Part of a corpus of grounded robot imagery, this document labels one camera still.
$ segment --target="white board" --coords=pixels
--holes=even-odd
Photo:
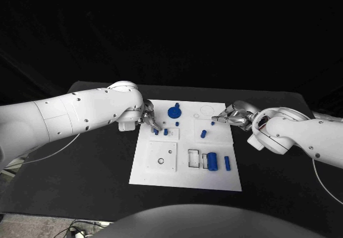
[[[143,124],[136,147],[130,184],[242,191],[231,127],[212,116],[225,110],[224,103],[150,100],[157,124],[169,130],[159,135]],[[179,103],[182,115],[169,117],[169,108]],[[208,170],[206,154],[215,152],[218,171]],[[229,156],[231,171],[227,171]]]

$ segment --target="blue cylinder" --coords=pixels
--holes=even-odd
[[[180,117],[180,105],[176,103],[175,107],[169,109],[169,117],[176,119]]]
[[[218,163],[216,163],[216,153],[208,153],[208,169],[209,171],[218,171]]]
[[[229,156],[225,156],[224,159],[225,159],[225,167],[227,167],[227,171],[229,171],[229,170],[231,170],[231,161],[229,161]]]
[[[206,130],[202,131],[202,135],[201,135],[202,138],[205,138],[206,132],[208,132]]]

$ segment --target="black table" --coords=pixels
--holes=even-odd
[[[69,92],[107,87],[78,81]],[[139,85],[147,99],[222,102],[244,100],[261,109],[290,107],[313,117],[300,94]],[[154,207],[198,203],[241,207],[270,214],[329,237],[340,237],[343,206],[317,181],[312,159],[299,147],[286,155],[258,151],[248,143],[251,132],[232,127],[242,192],[129,184],[139,137],[120,132],[118,124],[80,135],[52,158],[23,165],[0,200],[0,212],[72,219],[116,221]],[[74,137],[45,145],[31,154],[41,158]],[[343,171],[317,162],[323,183],[340,193]]]

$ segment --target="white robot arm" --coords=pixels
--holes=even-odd
[[[120,131],[154,121],[154,106],[129,81],[67,95],[0,107],[0,171],[43,144],[94,130],[114,121]]]
[[[229,123],[244,131],[252,130],[248,143],[284,154],[297,145],[307,155],[343,168],[343,123],[335,120],[310,119],[290,108],[260,110],[247,102],[237,101],[214,121]]]

